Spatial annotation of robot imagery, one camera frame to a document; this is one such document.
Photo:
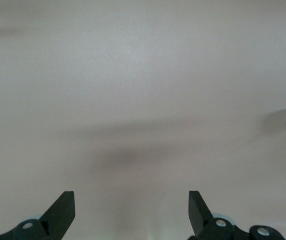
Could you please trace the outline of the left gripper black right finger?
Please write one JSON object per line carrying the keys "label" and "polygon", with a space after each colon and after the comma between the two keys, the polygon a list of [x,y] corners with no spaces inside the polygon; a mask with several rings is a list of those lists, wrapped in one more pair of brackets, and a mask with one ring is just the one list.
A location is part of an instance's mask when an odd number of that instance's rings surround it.
{"label": "left gripper black right finger", "polygon": [[222,217],[214,217],[198,191],[189,192],[188,216],[194,232],[191,240],[285,240],[269,226],[254,225],[245,232]]}

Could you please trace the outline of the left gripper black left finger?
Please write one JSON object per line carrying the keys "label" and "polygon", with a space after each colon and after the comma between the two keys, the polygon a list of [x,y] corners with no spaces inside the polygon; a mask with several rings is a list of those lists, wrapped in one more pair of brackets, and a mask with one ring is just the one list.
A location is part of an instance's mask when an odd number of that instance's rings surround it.
{"label": "left gripper black left finger", "polygon": [[0,234],[0,240],[61,240],[75,218],[75,194],[63,192],[39,219],[28,219]]}

